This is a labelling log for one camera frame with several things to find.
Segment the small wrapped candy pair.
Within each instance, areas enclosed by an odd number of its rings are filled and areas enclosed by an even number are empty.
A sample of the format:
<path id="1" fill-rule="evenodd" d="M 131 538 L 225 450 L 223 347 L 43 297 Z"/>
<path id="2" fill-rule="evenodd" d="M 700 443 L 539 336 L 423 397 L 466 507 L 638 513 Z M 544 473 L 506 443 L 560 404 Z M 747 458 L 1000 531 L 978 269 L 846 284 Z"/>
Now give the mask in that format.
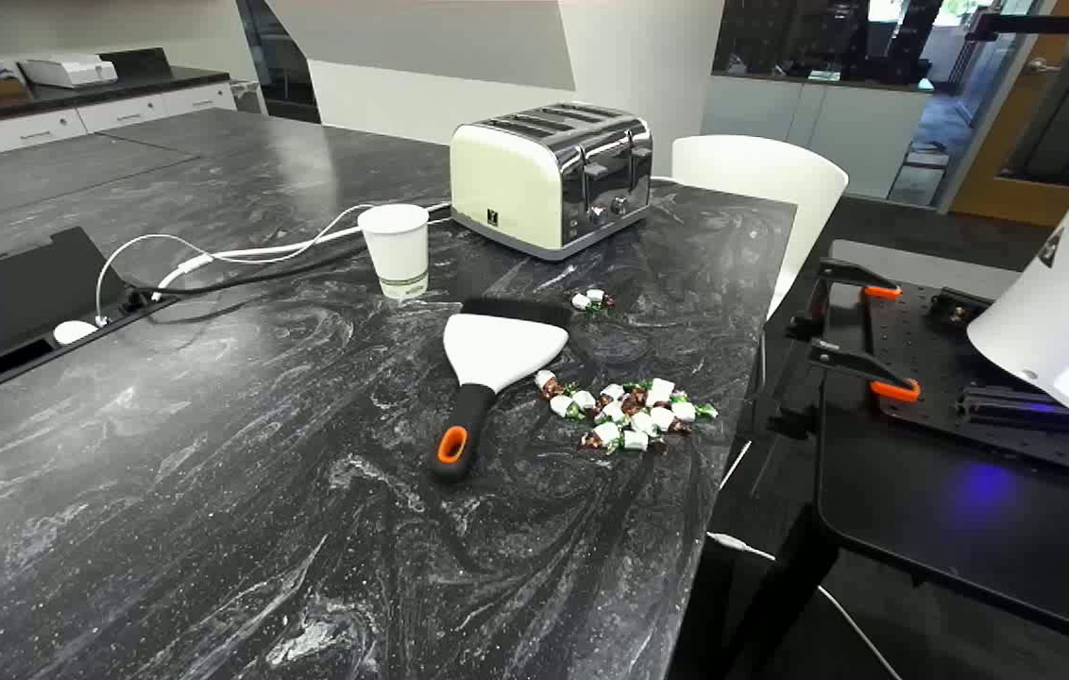
<path id="1" fill-rule="evenodd" d="M 591 290 L 574 290 L 570 293 L 570 304 L 574 309 L 604 309 L 608 293 L 601 288 L 591 288 Z"/>

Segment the pile of wrapped candies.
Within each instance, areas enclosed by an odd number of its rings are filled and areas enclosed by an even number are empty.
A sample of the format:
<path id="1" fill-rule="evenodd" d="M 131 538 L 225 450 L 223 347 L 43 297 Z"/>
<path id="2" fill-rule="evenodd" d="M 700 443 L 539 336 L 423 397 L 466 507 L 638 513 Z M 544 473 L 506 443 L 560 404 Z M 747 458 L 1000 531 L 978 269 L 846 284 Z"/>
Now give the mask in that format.
<path id="1" fill-rule="evenodd" d="M 534 375 L 546 412 L 583 424 L 578 445 L 591 454 L 648 454 L 687 433 L 700 420 L 713 420 L 713 404 L 700 404 L 667 378 L 608 380 L 601 390 L 568 385 L 554 371 Z"/>

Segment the cream and chrome toaster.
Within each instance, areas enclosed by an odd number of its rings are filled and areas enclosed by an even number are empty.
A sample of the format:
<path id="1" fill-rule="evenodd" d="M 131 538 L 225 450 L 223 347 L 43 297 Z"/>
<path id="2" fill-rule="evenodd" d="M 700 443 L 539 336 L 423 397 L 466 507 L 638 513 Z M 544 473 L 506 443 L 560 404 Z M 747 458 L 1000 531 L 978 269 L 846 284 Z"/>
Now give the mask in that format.
<path id="1" fill-rule="evenodd" d="M 452 220 L 525 255 L 568 260 L 648 210 L 655 128 L 550 100 L 449 137 Z"/>

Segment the white paper cup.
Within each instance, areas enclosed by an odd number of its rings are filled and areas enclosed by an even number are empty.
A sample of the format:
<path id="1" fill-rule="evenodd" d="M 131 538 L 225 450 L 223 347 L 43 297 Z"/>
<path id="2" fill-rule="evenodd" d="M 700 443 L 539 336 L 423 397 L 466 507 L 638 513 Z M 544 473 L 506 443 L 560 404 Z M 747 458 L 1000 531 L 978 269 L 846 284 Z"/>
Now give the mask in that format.
<path id="1" fill-rule="evenodd" d="M 358 231 L 385 297 L 421 297 L 428 290 L 428 225 L 421 203 L 376 203 L 358 214 Z"/>

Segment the white chair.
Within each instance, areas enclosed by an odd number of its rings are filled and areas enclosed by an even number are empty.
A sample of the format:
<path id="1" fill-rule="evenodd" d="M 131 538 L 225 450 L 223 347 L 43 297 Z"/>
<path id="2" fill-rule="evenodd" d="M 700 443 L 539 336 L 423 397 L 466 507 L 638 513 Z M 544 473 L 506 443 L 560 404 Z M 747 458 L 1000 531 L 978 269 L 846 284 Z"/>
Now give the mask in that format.
<path id="1" fill-rule="evenodd" d="M 681 186 L 779 201 L 792 208 L 769 309 L 779 309 L 792 290 L 835 203 L 850 190 L 850 173 L 840 163 L 769 137 L 681 137 L 671 144 L 667 173 Z"/>

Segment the black robot mounting stand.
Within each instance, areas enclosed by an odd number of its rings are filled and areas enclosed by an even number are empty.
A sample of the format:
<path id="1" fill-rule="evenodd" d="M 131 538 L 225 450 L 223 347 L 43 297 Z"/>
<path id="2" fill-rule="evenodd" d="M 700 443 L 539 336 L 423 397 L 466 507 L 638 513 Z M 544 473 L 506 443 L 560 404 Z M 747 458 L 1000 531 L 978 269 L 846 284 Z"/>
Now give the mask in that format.
<path id="1" fill-rule="evenodd" d="M 1069 473 L 889 420 L 835 371 L 815 404 L 815 487 L 724 647 L 757 680 L 842 552 L 1069 635 Z"/>

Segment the black table socket hatch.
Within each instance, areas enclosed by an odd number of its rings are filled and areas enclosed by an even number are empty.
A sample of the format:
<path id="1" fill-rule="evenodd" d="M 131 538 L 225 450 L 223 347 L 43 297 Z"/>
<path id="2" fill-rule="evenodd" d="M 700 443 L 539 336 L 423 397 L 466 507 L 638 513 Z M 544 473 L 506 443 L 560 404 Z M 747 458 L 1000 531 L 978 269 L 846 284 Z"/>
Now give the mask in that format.
<path id="1" fill-rule="evenodd" d="M 0 251 L 0 380 L 101 338 L 150 309 L 83 225 Z"/>

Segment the white appliance on counter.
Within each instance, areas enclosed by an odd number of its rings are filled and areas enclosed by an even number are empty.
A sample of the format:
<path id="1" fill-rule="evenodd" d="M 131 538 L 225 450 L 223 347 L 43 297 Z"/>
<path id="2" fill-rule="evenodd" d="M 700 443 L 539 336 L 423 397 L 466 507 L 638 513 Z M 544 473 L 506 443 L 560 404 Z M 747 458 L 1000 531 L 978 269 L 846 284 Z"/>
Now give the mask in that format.
<path id="1" fill-rule="evenodd" d="M 18 67 L 35 86 L 93 86 L 118 80 L 118 67 L 101 56 L 26 56 Z"/>

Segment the white counter cabinets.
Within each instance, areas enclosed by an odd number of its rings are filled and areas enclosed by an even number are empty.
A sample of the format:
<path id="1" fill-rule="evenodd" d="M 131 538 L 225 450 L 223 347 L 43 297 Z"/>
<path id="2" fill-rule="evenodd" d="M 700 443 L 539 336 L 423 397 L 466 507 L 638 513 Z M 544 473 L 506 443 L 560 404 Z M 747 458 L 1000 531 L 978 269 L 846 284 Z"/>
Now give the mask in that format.
<path id="1" fill-rule="evenodd" d="M 225 81 L 200 81 L 181 91 L 2 115 L 0 154 L 18 148 L 77 140 L 77 137 L 112 132 L 144 122 L 200 113 L 200 109 L 229 109 L 229 106 L 234 106 L 234 91 Z"/>

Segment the orange handled clamp far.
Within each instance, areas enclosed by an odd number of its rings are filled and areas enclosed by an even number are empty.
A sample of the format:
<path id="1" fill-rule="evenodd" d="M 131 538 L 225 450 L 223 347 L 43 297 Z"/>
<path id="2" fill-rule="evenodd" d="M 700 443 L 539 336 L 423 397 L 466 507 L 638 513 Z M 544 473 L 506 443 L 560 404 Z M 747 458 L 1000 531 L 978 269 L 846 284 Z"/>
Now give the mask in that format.
<path id="1" fill-rule="evenodd" d="M 855 284 L 862 290 L 862 297 L 874 297 L 874 300 L 898 300 L 902 297 L 902 284 L 866 269 L 866 265 L 846 265 L 846 260 L 827 260 L 825 265 L 825 275 L 832 284 Z"/>

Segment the orange handled clamp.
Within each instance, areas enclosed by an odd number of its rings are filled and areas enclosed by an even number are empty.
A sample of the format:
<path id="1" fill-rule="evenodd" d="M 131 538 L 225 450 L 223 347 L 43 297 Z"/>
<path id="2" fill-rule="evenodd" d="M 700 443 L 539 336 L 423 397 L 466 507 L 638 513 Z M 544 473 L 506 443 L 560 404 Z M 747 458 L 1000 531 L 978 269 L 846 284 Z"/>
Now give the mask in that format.
<path id="1" fill-rule="evenodd" d="M 898 300 L 902 297 L 902 284 L 866 269 L 866 265 L 846 265 L 846 260 L 827 260 L 825 265 L 825 275 L 832 284 L 855 284 L 862 290 L 862 297 L 874 297 L 874 300 Z"/>
<path id="2" fill-rule="evenodd" d="M 846 366 L 846 371 L 866 375 L 869 378 L 869 392 L 876 400 L 889 400 L 889 404 L 918 404 L 920 400 L 920 380 L 918 378 L 907 378 L 902 371 L 889 366 L 885 358 L 876 358 L 869 352 L 855 352 L 855 347 L 842 347 L 835 338 L 815 336 L 810 342 L 810 356 L 815 362 Z"/>

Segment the orange handled clamp near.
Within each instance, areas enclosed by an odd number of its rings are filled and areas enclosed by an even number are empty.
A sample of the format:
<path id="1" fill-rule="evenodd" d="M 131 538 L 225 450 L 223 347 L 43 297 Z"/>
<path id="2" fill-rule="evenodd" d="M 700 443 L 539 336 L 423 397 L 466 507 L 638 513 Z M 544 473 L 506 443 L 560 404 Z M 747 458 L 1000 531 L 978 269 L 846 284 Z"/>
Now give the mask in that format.
<path id="1" fill-rule="evenodd" d="M 918 404 L 920 400 L 920 380 L 918 378 L 907 378 L 902 371 L 889 366 L 885 358 L 876 358 L 869 352 L 855 352 L 855 347 L 842 347 L 835 338 L 815 336 L 810 342 L 810 356 L 815 362 L 846 366 L 846 371 L 866 375 L 869 378 L 869 392 L 876 400 L 889 400 L 889 404 Z"/>

